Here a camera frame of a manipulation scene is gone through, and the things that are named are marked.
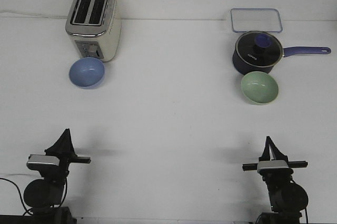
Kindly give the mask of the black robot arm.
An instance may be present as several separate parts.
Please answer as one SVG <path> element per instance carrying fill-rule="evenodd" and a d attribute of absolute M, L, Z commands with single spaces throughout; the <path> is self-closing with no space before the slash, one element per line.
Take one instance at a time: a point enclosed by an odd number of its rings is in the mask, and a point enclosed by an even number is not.
<path fill-rule="evenodd" d="M 31 207 L 37 223 L 77 223 L 69 207 L 62 204 L 67 194 L 67 177 L 71 163 L 89 164 L 90 157 L 79 157 L 74 150 L 70 129 L 44 154 L 30 154 L 26 166 L 38 171 L 41 178 L 30 182 L 24 190 L 24 202 Z"/>
<path fill-rule="evenodd" d="M 255 223 L 300 223 L 301 211 L 306 211 L 309 197 L 305 189 L 293 180 L 293 170 L 307 166 L 307 161 L 290 161 L 271 137 L 266 137 L 258 162 L 242 165 L 243 171 L 256 171 L 268 190 L 271 212 L 259 214 Z"/>

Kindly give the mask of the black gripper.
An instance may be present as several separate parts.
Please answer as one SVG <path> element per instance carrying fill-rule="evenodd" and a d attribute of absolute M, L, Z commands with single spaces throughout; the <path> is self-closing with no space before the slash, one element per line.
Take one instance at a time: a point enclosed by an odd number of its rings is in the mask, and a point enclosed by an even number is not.
<path fill-rule="evenodd" d="M 90 157 L 79 157 L 74 150 L 71 131 L 65 129 L 60 138 L 45 150 L 45 155 L 49 157 L 56 157 L 59 160 L 58 165 L 52 165 L 46 168 L 44 178 L 55 182 L 65 182 L 69 175 L 69 166 L 71 163 L 89 164 Z"/>
<path fill-rule="evenodd" d="M 306 168 L 307 166 L 307 161 L 287 161 L 286 155 L 276 147 L 270 136 L 267 136 L 262 157 L 256 163 L 242 164 L 242 170 L 256 171 L 263 177 L 264 181 L 269 179 L 290 182 L 293 179 L 294 169 Z"/>

